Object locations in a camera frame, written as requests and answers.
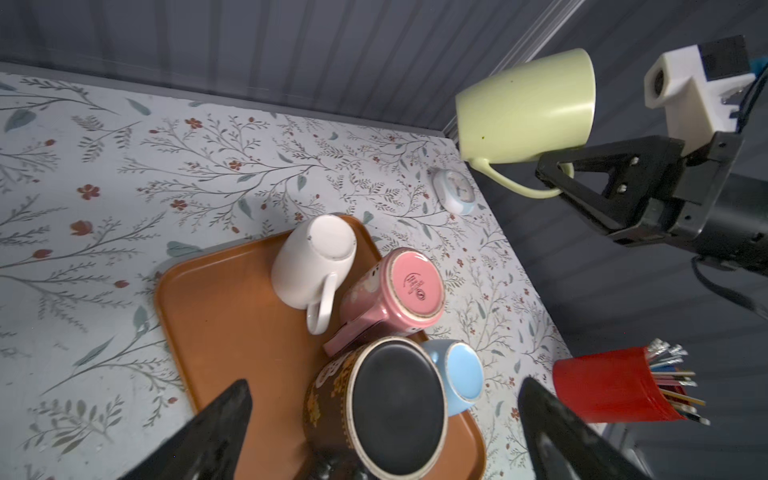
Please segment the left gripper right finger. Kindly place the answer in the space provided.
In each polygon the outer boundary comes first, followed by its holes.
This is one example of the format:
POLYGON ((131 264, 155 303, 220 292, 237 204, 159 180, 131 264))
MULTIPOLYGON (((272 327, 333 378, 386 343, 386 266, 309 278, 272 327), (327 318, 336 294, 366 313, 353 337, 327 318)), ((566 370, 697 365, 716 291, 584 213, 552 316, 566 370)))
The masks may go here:
POLYGON ((537 479, 646 479, 648 476, 532 377, 518 409, 537 479))

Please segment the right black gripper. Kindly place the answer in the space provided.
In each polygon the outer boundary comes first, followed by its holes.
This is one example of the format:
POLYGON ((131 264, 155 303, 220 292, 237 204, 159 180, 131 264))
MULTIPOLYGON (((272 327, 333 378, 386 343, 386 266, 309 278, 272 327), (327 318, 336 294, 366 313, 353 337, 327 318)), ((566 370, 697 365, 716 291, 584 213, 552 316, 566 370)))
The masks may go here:
POLYGON ((744 178, 737 133, 681 157, 684 142, 646 136, 542 154, 536 176, 620 245, 740 246, 744 178))

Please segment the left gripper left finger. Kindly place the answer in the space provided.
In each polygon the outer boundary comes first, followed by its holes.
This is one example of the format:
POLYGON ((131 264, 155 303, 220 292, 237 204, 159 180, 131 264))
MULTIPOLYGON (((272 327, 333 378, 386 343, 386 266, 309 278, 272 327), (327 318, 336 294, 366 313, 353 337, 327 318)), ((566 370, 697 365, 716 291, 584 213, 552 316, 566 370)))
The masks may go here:
POLYGON ((253 401, 246 380, 225 389, 125 479, 232 479, 253 401))

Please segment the light green mug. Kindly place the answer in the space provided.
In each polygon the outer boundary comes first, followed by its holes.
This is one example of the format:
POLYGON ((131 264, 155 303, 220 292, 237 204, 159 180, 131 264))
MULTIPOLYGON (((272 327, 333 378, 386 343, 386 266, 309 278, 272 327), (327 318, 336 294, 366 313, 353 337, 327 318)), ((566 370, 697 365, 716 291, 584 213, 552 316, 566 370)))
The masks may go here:
POLYGON ((494 167, 586 144, 596 105, 593 63, 580 48, 527 62, 461 91, 455 105, 463 161, 520 196, 554 198, 560 189, 529 188, 494 167))

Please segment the orange plastic tray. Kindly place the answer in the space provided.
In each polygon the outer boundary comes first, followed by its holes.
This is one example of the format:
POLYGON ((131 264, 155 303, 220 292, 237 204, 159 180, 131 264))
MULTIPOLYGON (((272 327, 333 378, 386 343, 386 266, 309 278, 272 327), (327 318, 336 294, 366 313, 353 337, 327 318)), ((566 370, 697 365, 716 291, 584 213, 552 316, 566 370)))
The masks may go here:
MULTIPOLYGON (((303 428, 309 384, 332 360, 390 337, 333 357, 323 349, 340 328, 343 295, 386 256, 359 221, 339 217, 352 227, 357 251, 322 335, 310 334, 306 312, 284 304, 272 287, 272 266, 290 233, 186 261, 157 287, 157 313, 195 408, 203 410, 239 379, 248 383, 253 408, 239 479, 309 479, 313 451, 303 428)), ((468 409, 448 416, 443 450, 422 479, 478 479, 485 465, 482 435, 468 409)))

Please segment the black mug red inside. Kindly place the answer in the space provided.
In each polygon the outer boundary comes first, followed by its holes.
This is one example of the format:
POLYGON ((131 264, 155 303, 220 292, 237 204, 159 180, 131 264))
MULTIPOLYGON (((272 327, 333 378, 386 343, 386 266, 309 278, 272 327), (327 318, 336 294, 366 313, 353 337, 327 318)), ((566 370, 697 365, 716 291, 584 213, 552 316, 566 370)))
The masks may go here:
POLYGON ((416 342, 381 338, 321 369, 307 388, 303 428, 309 479, 422 479, 447 437, 442 378, 416 342))

